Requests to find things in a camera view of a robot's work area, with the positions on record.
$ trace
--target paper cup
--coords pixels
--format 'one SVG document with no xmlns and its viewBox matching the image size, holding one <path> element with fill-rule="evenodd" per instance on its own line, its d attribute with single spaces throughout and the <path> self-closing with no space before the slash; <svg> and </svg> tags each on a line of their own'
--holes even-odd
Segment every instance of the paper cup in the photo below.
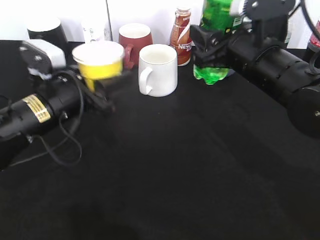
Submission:
<svg viewBox="0 0 320 240">
<path fill-rule="evenodd" d="M 87 87 L 94 92 L 95 80 L 108 79 L 121 74 L 124 48 L 114 41 L 96 41 L 77 46 L 73 59 L 85 78 Z"/>
</svg>

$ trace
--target black cup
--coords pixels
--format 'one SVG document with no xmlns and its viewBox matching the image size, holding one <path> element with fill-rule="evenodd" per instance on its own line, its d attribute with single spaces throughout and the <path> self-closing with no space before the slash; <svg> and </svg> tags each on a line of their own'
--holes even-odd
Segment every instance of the black cup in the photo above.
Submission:
<svg viewBox="0 0 320 240">
<path fill-rule="evenodd" d="M 57 17 L 34 19 L 27 23 L 27 30 L 30 39 L 43 39 L 62 49 L 65 55 L 68 54 L 68 41 Z"/>
</svg>

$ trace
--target green soda bottle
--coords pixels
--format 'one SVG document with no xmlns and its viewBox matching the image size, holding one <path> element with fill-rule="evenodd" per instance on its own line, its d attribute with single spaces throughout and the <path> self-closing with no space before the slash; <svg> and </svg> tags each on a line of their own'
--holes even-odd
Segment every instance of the green soda bottle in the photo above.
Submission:
<svg viewBox="0 0 320 240">
<path fill-rule="evenodd" d="M 204 0 L 201 27 L 207 30 L 220 30 L 225 34 L 233 27 L 241 24 L 241 18 L 229 15 L 233 0 Z M 193 65 L 193 75 L 196 79 L 204 79 L 207 85 L 213 85 L 228 75 L 228 68 L 204 67 Z"/>
</svg>

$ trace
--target brown mug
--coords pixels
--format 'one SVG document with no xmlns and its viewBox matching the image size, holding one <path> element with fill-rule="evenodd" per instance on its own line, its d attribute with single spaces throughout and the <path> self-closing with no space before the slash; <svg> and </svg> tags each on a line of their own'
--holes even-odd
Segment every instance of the brown mug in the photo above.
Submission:
<svg viewBox="0 0 320 240">
<path fill-rule="evenodd" d="M 119 29 L 119 43 L 125 49 L 124 66 L 132 69 L 139 64 L 139 52 L 153 44 L 151 29 L 142 23 L 129 23 Z"/>
</svg>

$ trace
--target white mug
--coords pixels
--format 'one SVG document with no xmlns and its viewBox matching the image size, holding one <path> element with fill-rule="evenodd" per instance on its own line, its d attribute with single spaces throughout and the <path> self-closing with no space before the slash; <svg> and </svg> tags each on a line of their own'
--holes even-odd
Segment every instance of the white mug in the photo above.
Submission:
<svg viewBox="0 0 320 240">
<path fill-rule="evenodd" d="M 178 85 L 178 57 L 163 44 L 145 46 L 139 53 L 139 88 L 144 95 L 164 97 Z"/>
</svg>

